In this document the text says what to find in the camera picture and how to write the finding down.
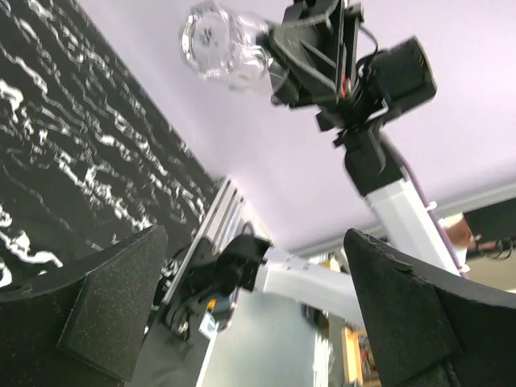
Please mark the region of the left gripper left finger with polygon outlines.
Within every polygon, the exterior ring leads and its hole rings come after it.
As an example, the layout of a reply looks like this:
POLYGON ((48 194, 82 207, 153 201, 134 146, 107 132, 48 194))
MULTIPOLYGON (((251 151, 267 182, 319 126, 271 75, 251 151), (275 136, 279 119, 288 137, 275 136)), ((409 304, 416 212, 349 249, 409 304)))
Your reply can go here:
POLYGON ((131 380, 168 243, 161 226, 1 291, 3 386, 131 380))

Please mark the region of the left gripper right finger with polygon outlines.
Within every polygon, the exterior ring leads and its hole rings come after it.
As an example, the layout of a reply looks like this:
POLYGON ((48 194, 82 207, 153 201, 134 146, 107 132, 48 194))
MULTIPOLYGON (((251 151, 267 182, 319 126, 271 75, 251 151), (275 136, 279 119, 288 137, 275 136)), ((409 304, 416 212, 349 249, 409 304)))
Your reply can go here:
POLYGON ((343 244, 383 386, 513 386, 515 296, 358 230, 343 244))

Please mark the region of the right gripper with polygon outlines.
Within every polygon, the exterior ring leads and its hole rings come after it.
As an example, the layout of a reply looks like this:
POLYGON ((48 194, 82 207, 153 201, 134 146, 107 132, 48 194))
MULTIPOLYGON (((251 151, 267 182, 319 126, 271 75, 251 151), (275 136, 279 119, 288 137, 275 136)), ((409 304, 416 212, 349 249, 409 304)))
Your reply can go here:
POLYGON ((271 78, 272 104, 292 110, 316 106, 322 129, 381 127, 373 117, 381 100, 357 74, 363 21, 361 5, 345 1, 296 1, 287 7, 265 38, 273 69, 283 71, 271 78))

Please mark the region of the clear glass cup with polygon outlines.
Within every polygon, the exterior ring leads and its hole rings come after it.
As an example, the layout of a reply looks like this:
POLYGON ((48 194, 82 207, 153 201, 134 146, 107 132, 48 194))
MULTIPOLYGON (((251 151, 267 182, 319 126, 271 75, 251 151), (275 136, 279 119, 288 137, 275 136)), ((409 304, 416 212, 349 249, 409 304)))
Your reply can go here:
POLYGON ((270 95, 273 58, 263 44, 268 31, 269 24, 257 15, 201 1, 181 25, 181 59, 203 81, 270 95))

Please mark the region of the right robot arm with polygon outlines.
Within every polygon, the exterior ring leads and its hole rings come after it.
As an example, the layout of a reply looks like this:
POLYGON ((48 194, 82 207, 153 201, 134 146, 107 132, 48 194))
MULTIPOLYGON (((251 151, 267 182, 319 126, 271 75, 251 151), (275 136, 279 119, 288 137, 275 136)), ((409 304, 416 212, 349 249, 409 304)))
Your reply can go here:
POLYGON ((273 102, 318 107, 319 129, 336 130, 343 166, 388 240, 348 231, 348 277, 269 248, 255 288, 349 320, 446 320, 445 285, 464 282, 458 259, 408 164, 382 134, 386 124, 436 95, 431 66, 414 36, 358 57, 363 31, 359 5, 296 1, 262 41, 286 71, 273 102))

